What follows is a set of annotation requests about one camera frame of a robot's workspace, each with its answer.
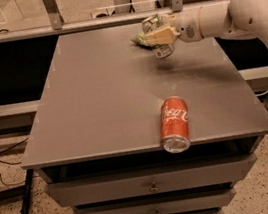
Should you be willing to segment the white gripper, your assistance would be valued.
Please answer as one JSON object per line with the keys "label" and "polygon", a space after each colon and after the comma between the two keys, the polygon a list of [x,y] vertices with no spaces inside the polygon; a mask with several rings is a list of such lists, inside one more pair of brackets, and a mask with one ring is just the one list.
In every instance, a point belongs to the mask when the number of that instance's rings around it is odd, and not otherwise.
{"label": "white gripper", "polygon": [[147,33],[144,39],[150,45],[171,44],[177,37],[188,43],[200,41],[203,39],[199,22],[200,11],[200,8],[193,8],[174,14],[162,14],[159,16],[161,23],[172,23],[175,28],[163,26]]}

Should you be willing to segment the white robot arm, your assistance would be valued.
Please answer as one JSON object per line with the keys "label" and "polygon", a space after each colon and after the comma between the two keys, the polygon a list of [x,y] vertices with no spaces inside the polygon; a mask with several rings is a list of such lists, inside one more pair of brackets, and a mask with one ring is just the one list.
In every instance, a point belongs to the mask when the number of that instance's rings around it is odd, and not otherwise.
{"label": "white robot arm", "polygon": [[268,49],[268,0],[200,4],[164,16],[160,27],[145,35],[150,45],[171,44],[177,39],[190,43],[209,37],[226,40],[257,38]]}

